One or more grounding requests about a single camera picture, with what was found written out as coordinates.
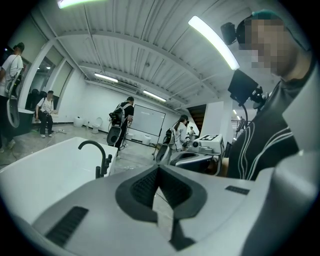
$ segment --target sitting person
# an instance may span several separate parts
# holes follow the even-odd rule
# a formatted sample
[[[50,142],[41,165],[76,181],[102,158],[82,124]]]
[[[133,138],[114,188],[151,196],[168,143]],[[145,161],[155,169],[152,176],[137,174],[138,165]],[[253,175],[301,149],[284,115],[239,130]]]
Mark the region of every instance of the sitting person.
[[[42,98],[35,107],[35,120],[41,121],[40,135],[41,138],[46,137],[46,124],[48,122],[48,136],[52,137],[53,120],[51,114],[54,112],[53,102],[54,92],[48,91],[46,98]]]

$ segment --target person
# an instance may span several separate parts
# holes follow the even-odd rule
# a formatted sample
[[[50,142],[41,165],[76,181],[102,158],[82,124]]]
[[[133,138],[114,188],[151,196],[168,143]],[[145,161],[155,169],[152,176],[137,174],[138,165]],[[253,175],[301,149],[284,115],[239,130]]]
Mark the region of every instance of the person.
[[[128,103],[130,104],[130,106],[126,107],[124,109],[124,117],[126,118],[124,123],[122,124],[121,126],[121,134],[120,134],[120,137],[118,139],[118,141],[115,143],[115,147],[118,148],[118,152],[117,152],[117,156],[118,156],[118,153],[120,151],[120,147],[121,147],[121,143],[125,137],[125,134],[126,134],[126,130],[127,130],[127,127],[128,127],[128,122],[131,123],[133,121],[133,118],[134,118],[134,112],[135,112],[135,108],[133,107],[134,105],[134,97],[128,97],[126,99],[125,102],[122,102],[120,104],[121,107],[124,107],[125,105],[127,105]]]
[[[54,112],[54,91],[50,90],[46,98],[42,98],[35,107],[35,120],[40,120],[40,135],[41,138],[46,137],[46,125],[48,127],[48,136],[52,137],[53,120],[51,114]]]
[[[3,63],[0,70],[0,153],[3,153],[3,143],[1,134],[6,138],[8,149],[12,149],[16,142],[12,135],[12,128],[7,116],[8,86],[20,72],[24,65],[21,54],[25,49],[24,43],[20,42],[13,48],[13,54],[10,55]]]
[[[179,120],[174,124],[173,132],[174,132],[174,144],[169,145],[169,152],[164,160],[166,164],[170,164],[171,156],[175,152],[180,152],[183,148],[183,144],[187,142],[187,125],[189,123],[189,118],[187,115],[183,114],[180,116]]]
[[[255,12],[243,24],[240,47],[257,54],[258,63],[280,77],[261,111],[232,145],[229,158],[223,160],[224,176],[255,180],[259,171],[298,152],[282,114],[319,68],[314,54],[301,46],[274,12]]]
[[[190,140],[193,141],[196,133],[195,133],[194,128],[193,128],[192,126],[190,126],[190,130],[191,130],[191,131],[189,132]]]

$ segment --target whiteboard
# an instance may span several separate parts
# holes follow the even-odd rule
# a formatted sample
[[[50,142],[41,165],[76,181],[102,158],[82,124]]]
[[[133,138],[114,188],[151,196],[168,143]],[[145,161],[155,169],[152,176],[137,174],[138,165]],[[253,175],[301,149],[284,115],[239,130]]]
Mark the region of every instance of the whiteboard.
[[[130,128],[146,134],[159,136],[165,116],[165,113],[135,105],[133,122]]]

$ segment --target white toilet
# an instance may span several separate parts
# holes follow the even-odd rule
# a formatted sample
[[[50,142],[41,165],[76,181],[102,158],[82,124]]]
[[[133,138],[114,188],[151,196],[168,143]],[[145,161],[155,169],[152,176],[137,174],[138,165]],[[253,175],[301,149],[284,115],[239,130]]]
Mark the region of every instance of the white toilet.
[[[102,125],[103,120],[101,117],[98,117],[95,122],[92,124],[92,133],[93,134],[97,134],[99,133],[98,129],[100,128],[100,126]]]

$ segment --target woman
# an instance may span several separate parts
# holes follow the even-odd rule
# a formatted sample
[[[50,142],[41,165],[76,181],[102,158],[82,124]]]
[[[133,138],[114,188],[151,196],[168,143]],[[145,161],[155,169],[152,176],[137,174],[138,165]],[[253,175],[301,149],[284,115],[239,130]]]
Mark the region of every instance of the woman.
[[[183,114],[180,119],[175,123],[172,129],[175,131],[174,133],[174,144],[170,145],[170,151],[167,155],[166,161],[167,164],[170,164],[170,159],[172,154],[176,152],[180,152],[182,150],[183,143],[187,142],[187,126],[189,123],[188,117]]]

